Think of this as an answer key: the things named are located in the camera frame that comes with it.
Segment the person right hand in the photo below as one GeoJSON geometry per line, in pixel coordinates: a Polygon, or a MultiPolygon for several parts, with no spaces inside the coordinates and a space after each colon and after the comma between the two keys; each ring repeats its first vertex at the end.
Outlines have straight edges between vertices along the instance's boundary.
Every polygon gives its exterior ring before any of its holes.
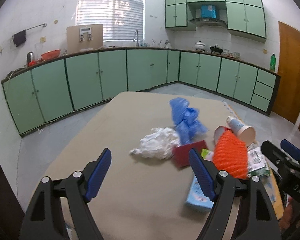
{"type": "Polygon", "coordinates": [[[286,206],[283,216],[279,221],[280,230],[286,230],[290,227],[293,218],[293,207],[292,207],[293,198],[288,198],[288,205],[286,206]]]}

